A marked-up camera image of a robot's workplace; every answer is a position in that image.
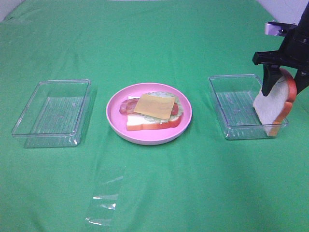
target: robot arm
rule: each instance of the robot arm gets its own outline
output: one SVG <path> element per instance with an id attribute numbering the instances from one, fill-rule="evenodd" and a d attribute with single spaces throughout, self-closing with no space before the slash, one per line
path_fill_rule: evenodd
<path id="1" fill-rule="evenodd" d="M 309 3 L 297 26 L 274 22 L 268 25 L 278 30 L 274 35 L 285 37 L 278 50 L 255 52 L 253 56 L 253 63 L 264 67 L 262 93 L 264 96 L 270 93 L 282 76 L 280 66 L 283 65 L 297 69 L 294 80 L 298 94 L 309 86 Z"/>

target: bacon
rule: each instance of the bacon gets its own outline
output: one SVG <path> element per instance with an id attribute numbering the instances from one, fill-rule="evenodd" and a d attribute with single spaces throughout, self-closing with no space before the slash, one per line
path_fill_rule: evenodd
<path id="1" fill-rule="evenodd" d="M 134 108 L 139 101 L 139 98 L 132 98 L 132 99 L 127 99 L 123 101 L 120 105 L 119 112 L 122 114 L 133 114 Z"/>
<path id="2" fill-rule="evenodd" d="M 139 98 L 132 98 L 132 99 L 127 99 L 125 101 L 123 101 L 120 105 L 120 109 L 119 112 L 121 114 L 133 114 L 134 113 L 134 109 L 135 106 L 137 104 L 137 102 L 139 101 Z M 174 103 L 173 105 L 173 109 L 170 115 L 177 115 L 178 114 L 178 104 Z"/>

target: clear plastic film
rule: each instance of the clear plastic film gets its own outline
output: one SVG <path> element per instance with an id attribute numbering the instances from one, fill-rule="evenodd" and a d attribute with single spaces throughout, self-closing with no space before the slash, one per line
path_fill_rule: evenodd
<path id="1" fill-rule="evenodd" d="M 90 201 L 81 232 L 109 231 L 125 168 L 113 167 L 102 170 Z"/>

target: green cloth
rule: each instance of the green cloth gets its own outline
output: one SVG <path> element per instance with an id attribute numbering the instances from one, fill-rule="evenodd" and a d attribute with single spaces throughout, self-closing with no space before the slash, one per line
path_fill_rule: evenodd
<path id="1" fill-rule="evenodd" d="M 275 139 L 226 140 L 208 77 L 254 73 L 277 50 L 254 0 L 26 0 L 0 23 L 0 231 L 78 232 L 104 170 L 124 170 L 111 232 L 304 232 L 309 229 L 309 88 Z M 25 149 L 11 130 L 39 81 L 90 79 L 77 147 Z M 136 83 L 171 85 L 193 118 L 176 140 L 119 137 L 105 107 Z"/>

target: sandwich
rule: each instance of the sandwich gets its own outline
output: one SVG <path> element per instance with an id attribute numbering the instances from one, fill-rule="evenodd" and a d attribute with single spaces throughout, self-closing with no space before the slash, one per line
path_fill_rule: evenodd
<path id="1" fill-rule="evenodd" d="M 280 69 L 283 76 L 276 82 L 270 93 L 265 97 L 260 91 L 253 101 L 253 107 L 263 125 L 280 124 L 290 113 L 296 99 L 297 88 L 291 74 Z M 276 136 L 280 127 L 264 128 L 267 136 Z"/>
<path id="2" fill-rule="evenodd" d="M 158 130 L 177 127 L 183 107 L 176 95 L 158 91 L 140 97 L 128 96 L 121 103 L 119 112 L 127 115 L 128 131 Z"/>

